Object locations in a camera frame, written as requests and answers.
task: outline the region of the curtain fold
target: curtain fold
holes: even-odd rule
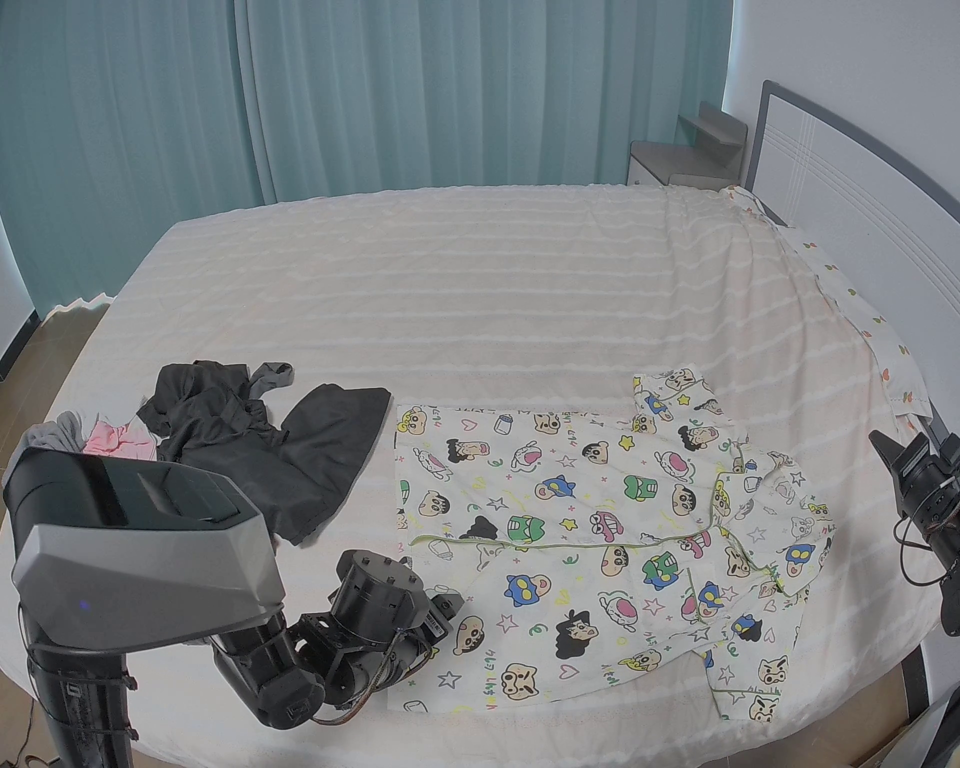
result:
[[[0,215],[40,313],[175,222],[452,184],[622,183],[719,106],[732,0],[0,0]]]

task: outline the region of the nightstand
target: nightstand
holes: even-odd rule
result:
[[[696,131],[692,147],[634,141],[627,183],[684,184],[720,190],[738,183],[747,143],[747,125],[707,102],[696,117],[678,118]]]

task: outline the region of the striped bed sheet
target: striped bed sheet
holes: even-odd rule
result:
[[[896,434],[876,362],[769,222],[685,187],[463,187],[232,211],[170,229],[121,291],[51,413],[124,423],[160,367],[289,361],[279,421],[313,387],[397,402],[628,419],[632,376],[694,364],[760,447],[793,454],[838,525],[778,718],[722,721],[702,661],[548,708],[390,712],[337,729],[259,726],[202,647],[134,654],[135,745],[184,766],[695,766],[785,736],[877,679],[933,625],[936,590],[900,576],[891,482],[867,433]],[[388,424],[342,511],[277,559],[293,620],[327,607],[348,547],[396,551]],[[12,566],[10,526],[0,535]],[[935,566],[907,554],[916,578]],[[29,689],[0,582],[0,667]]]

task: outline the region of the headboard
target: headboard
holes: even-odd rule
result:
[[[890,147],[769,80],[744,186],[893,324],[936,411],[960,430],[960,203]]]

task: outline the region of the wooden floor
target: wooden floor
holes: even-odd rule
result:
[[[37,330],[10,375],[0,382],[0,467],[6,465],[23,431],[45,419],[63,379],[106,309],[75,309],[55,315]],[[171,674],[176,674],[176,670],[171,670]],[[224,695],[232,695],[226,683]],[[16,760],[27,732],[30,703],[26,693],[0,674],[0,761]],[[55,752],[41,714],[39,711],[35,713],[25,754],[49,759],[55,756]],[[781,741],[714,760],[707,766],[836,768],[857,765],[888,741],[906,720],[903,676],[897,667],[820,722]],[[133,726],[146,730],[144,724],[133,723]],[[251,721],[251,728],[260,727]],[[137,768],[167,765],[136,751],[134,756]]]

